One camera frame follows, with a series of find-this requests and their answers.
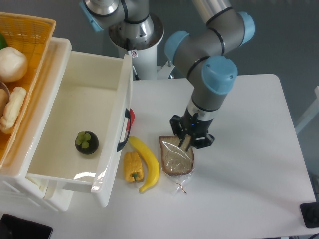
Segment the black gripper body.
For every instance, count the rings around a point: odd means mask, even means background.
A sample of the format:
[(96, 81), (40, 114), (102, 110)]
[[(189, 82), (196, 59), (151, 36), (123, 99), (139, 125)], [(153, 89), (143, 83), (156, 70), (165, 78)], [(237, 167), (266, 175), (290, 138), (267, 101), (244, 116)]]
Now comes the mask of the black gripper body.
[(169, 122), (170, 125), (179, 124), (181, 126), (182, 135), (178, 137), (180, 140), (186, 135), (191, 136), (190, 148), (195, 147), (196, 149), (201, 149), (209, 147), (215, 141), (215, 137), (208, 132), (213, 119), (208, 121), (200, 120), (199, 113), (191, 115), (188, 110), (186, 110), (182, 117), (173, 115)]

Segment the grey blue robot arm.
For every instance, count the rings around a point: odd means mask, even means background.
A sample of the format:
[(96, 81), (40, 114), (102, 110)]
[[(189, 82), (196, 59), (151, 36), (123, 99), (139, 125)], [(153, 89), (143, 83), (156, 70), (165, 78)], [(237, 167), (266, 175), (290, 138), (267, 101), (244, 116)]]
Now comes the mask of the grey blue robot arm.
[[(214, 142), (208, 129), (238, 74), (236, 65), (224, 55), (252, 39), (255, 23), (227, 0), (195, 0), (193, 4), (206, 30), (199, 36), (174, 33), (164, 53), (194, 88), (184, 115), (170, 119), (173, 134), (181, 142), (190, 137), (188, 146), (201, 149)], [(147, 0), (82, 0), (80, 7), (95, 31), (107, 30), (119, 53), (132, 57), (137, 80), (157, 76), (163, 25), (150, 12)]]

